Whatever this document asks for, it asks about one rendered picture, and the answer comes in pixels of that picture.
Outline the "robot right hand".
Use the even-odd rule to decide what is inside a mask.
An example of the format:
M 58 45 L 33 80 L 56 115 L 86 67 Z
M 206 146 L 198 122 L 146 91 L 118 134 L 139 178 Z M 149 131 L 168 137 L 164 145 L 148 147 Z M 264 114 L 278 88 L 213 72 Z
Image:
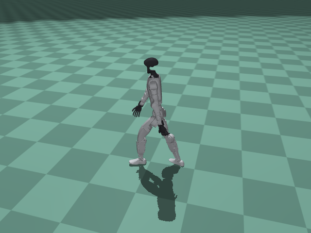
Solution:
M 141 102 L 141 101 L 140 101 Z M 140 102 L 138 103 L 138 106 L 136 106 L 133 110 L 135 110 L 134 112 L 133 112 L 133 115 L 134 115 L 134 113 L 135 113 L 135 116 L 136 116 L 136 113 L 137 113 L 137 116 L 139 117 L 139 114 L 140 114 L 140 112 L 141 112 L 141 109 L 142 109 L 142 105 L 140 105 Z M 132 110 L 132 111 L 133 111 Z M 139 114 L 138 114 L 139 113 Z

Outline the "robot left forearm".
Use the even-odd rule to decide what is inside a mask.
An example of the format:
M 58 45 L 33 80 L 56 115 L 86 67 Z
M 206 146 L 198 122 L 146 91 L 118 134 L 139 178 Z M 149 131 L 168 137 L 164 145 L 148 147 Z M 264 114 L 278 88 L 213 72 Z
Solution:
M 154 103 L 152 105 L 152 108 L 153 108 L 153 112 L 155 114 L 155 119 L 157 120 L 157 124 L 158 125 L 162 125 L 161 121 L 162 121 L 162 116 L 161 116 L 161 113 L 160 113 L 160 107 L 158 106 L 157 103 Z

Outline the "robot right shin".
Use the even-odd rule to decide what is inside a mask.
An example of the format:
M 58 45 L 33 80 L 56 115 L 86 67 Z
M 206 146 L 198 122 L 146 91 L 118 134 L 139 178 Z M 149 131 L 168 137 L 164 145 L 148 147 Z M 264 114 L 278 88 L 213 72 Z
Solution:
M 172 134 L 172 135 L 173 135 L 173 134 Z M 173 136 L 174 136 L 174 135 L 173 135 Z M 174 141 L 171 142 L 171 143 L 168 143 L 168 142 L 167 142 L 167 145 L 168 145 L 170 151 L 173 153 L 175 159 L 179 162 L 179 160 L 181 160 L 181 159 L 180 159 L 180 156 L 179 156 L 179 153 L 178 153 L 178 147 L 177 147 L 177 142 L 176 142 L 176 140 L 174 139 Z

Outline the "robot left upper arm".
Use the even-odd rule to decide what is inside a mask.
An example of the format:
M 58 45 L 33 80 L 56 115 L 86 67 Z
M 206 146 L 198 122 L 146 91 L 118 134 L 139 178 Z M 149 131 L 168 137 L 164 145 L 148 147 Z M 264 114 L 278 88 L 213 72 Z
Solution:
M 154 103 L 157 103 L 158 106 L 159 106 L 159 101 L 158 101 L 158 86 L 157 86 L 157 83 L 156 81 L 151 81 L 150 84 L 149 84 L 149 89 L 150 89 L 150 92 L 151 92 L 151 97 L 153 99 L 153 102 L 151 103 L 151 107 Z

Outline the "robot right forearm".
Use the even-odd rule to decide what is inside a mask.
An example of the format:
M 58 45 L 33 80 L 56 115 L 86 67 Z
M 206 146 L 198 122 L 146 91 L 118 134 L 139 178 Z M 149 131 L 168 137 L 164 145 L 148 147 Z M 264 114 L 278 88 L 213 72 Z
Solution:
M 143 97 L 141 98 L 141 102 L 140 105 L 144 105 L 144 103 L 146 102 L 146 100 L 149 98 L 149 94 L 146 94 L 146 92 L 144 93 Z

